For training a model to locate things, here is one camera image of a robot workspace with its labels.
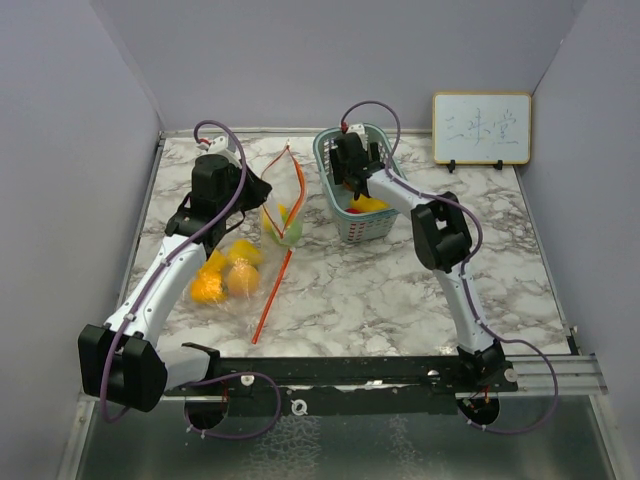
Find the yellow mango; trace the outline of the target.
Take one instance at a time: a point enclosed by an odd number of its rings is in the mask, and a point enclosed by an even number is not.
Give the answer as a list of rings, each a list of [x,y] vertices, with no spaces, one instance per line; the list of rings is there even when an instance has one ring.
[[[389,205],[382,200],[379,200],[376,198],[369,198],[364,195],[361,195],[357,199],[355,198],[350,199],[349,208],[357,209],[364,213],[372,213],[372,212],[386,210],[389,208]]]

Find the clear zip bag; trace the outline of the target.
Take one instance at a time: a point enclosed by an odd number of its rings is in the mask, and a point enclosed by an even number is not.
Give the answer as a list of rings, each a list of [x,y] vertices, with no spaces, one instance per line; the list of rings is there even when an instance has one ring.
[[[300,163],[291,151],[290,142],[287,141],[283,150],[271,160],[263,169],[261,179],[272,187],[266,202],[261,207],[277,208],[278,204],[284,205],[288,210],[288,220],[285,229],[293,218],[300,217],[304,223],[304,208],[307,197],[306,176]],[[295,245],[285,244],[282,236],[266,233],[277,244],[285,247],[295,247]]]
[[[216,249],[187,289],[189,299],[229,314],[244,315],[256,345],[274,306],[295,249],[267,240],[256,246],[245,238]]]

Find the green apple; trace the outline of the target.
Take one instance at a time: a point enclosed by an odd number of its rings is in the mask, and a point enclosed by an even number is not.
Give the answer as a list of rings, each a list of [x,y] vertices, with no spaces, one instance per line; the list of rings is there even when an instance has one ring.
[[[285,244],[295,245],[299,242],[303,231],[303,220],[300,217],[292,219],[284,231],[282,240]]]

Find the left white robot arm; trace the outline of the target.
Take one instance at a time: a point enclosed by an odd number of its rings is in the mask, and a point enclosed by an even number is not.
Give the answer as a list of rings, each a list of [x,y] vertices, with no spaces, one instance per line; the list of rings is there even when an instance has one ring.
[[[217,351],[186,343],[159,353],[156,346],[187,284],[230,232],[228,218],[260,207],[270,191],[242,153],[196,158],[191,190],[168,220],[151,266],[102,325],[87,325],[78,337],[85,394],[149,412],[176,387],[189,384],[202,395],[218,388]]]

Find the yellow pear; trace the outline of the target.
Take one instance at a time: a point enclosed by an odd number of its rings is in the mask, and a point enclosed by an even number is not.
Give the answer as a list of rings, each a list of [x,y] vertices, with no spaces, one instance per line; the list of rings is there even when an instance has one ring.
[[[234,241],[229,247],[226,257],[231,264],[244,261],[256,266],[262,264],[264,261],[262,252],[246,239]]]

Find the orange tangerine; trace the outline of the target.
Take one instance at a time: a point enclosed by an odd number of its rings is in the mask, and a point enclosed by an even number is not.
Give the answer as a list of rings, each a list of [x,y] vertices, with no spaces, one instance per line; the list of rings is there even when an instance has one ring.
[[[249,297],[258,290],[259,283],[260,273],[246,262],[236,262],[227,275],[227,290],[232,296]]]

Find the blue plastic basket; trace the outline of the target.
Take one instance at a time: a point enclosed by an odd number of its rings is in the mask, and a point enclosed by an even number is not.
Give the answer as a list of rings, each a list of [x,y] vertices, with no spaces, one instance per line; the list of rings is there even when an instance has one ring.
[[[313,141],[321,187],[340,239],[346,243],[359,243],[386,237],[399,213],[383,208],[378,199],[367,199],[360,195],[355,200],[354,193],[346,185],[334,183],[330,152],[340,133],[339,128],[327,129]]]

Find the orange bell pepper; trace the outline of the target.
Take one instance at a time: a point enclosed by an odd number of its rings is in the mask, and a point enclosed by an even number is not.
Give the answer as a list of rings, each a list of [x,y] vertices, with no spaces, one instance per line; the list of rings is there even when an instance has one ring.
[[[219,272],[197,273],[190,287],[191,299],[199,304],[216,304],[227,299],[223,276]]]

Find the yellow apple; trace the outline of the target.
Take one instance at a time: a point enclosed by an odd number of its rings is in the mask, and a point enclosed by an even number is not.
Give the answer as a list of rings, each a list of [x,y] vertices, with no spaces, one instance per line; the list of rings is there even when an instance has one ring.
[[[266,208],[262,210],[262,227],[266,233],[282,236],[288,220],[288,210],[278,204],[277,208]]]

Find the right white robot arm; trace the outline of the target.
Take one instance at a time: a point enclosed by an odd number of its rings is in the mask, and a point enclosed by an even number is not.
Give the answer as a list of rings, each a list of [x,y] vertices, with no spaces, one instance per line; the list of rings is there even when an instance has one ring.
[[[506,358],[500,341],[484,328],[466,270],[472,237],[455,194],[427,194],[411,186],[383,163],[376,142],[365,142],[354,130],[331,141],[329,160],[335,184],[356,198],[381,200],[411,221],[416,256],[437,278],[455,325],[461,383],[472,391],[486,388],[506,368]]]

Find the yellow bell pepper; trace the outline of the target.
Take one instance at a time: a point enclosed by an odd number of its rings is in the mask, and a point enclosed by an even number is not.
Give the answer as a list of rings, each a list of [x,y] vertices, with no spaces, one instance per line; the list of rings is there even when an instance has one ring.
[[[200,268],[202,274],[221,273],[228,265],[227,257],[218,249],[215,249],[204,265]]]

